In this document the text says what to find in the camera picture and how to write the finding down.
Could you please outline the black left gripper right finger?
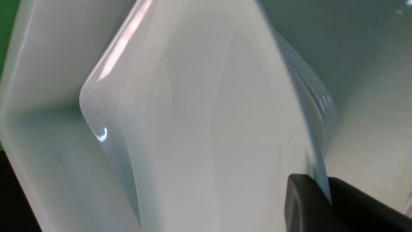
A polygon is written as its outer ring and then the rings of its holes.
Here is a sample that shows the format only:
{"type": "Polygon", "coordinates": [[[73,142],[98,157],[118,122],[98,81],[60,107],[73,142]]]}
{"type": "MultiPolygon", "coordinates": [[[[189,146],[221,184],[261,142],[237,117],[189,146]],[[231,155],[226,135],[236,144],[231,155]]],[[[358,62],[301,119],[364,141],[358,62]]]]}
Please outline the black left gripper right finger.
{"type": "Polygon", "coordinates": [[[329,177],[332,207],[350,232],[410,232],[411,218],[347,182],[329,177]]]}

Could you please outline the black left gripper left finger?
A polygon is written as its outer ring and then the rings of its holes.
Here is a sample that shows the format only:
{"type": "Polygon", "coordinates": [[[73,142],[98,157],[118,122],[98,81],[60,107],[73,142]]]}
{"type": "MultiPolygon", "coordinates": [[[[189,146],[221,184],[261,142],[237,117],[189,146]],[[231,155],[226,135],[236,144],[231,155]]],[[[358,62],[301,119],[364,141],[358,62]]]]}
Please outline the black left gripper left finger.
{"type": "Polygon", "coordinates": [[[321,188],[309,175],[287,178],[284,216],[287,232],[345,232],[321,188]]]}

